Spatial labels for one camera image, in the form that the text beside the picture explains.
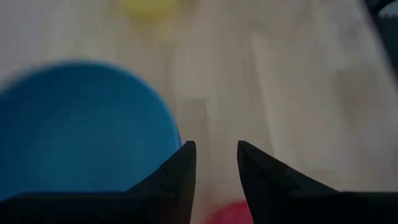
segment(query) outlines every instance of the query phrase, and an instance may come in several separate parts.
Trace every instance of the wooden floor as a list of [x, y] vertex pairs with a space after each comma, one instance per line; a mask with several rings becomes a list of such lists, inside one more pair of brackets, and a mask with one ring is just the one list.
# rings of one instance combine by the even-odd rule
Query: wooden floor
[[0, 78], [49, 60], [134, 70], [198, 146], [193, 223], [244, 198], [239, 139], [339, 190], [398, 190], [398, 97], [349, 0], [190, 0], [159, 26], [112, 0], [0, 1]]

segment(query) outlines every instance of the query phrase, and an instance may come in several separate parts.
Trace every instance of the light wooden floor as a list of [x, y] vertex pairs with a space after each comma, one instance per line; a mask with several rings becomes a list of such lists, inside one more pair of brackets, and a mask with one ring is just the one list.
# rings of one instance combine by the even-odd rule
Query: light wooden floor
[[359, 2], [191, 0], [142, 29], [111, 0], [0, 1], [0, 78], [63, 58], [134, 70], [198, 146], [193, 223], [244, 198], [247, 140], [340, 190], [398, 190], [398, 97]]

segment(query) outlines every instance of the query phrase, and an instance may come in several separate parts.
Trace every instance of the blue ball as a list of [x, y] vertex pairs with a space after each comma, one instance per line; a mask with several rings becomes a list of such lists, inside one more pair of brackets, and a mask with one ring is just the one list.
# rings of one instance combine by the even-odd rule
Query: blue ball
[[127, 190], [180, 145], [164, 101], [133, 73], [88, 61], [41, 68], [0, 95], [0, 200]]

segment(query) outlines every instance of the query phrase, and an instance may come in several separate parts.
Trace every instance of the yellow ball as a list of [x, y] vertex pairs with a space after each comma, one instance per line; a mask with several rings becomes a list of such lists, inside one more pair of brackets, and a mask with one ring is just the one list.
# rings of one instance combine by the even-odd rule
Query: yellow ball
[[131, 16], [158, 19], [177, 7], [177, 0], [119, 0], [121, 7]]

